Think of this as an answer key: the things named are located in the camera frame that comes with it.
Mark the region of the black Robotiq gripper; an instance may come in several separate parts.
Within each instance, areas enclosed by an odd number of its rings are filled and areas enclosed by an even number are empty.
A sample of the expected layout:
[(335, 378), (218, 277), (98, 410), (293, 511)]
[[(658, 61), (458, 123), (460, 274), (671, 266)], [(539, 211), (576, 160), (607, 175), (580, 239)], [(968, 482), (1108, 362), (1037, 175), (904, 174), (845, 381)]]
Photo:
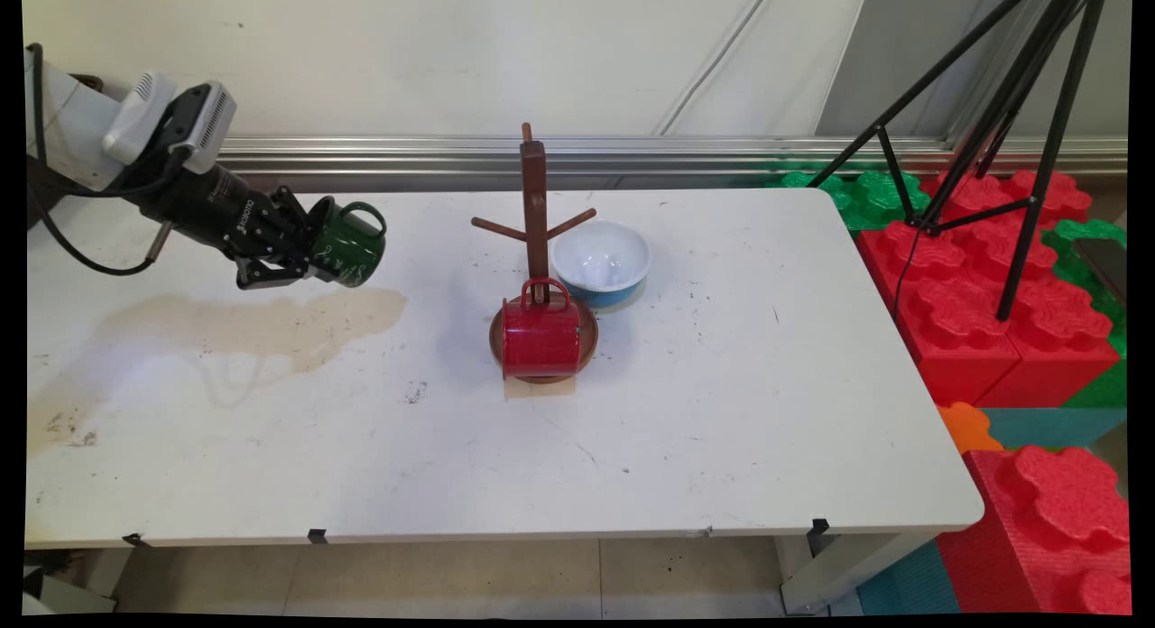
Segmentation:
[(156, 222), (173, 222), (179, 234), (236, 259), (236, 287), (243, 291), (284, 287), (310, 278), (310, 257), (278, 251), (282, 237), (307, 251), (319, 232), (289, 187), (249, 188), (219, 166), (204, 174), (181, 169), (173, 180), (140, 197), (140, 211)]

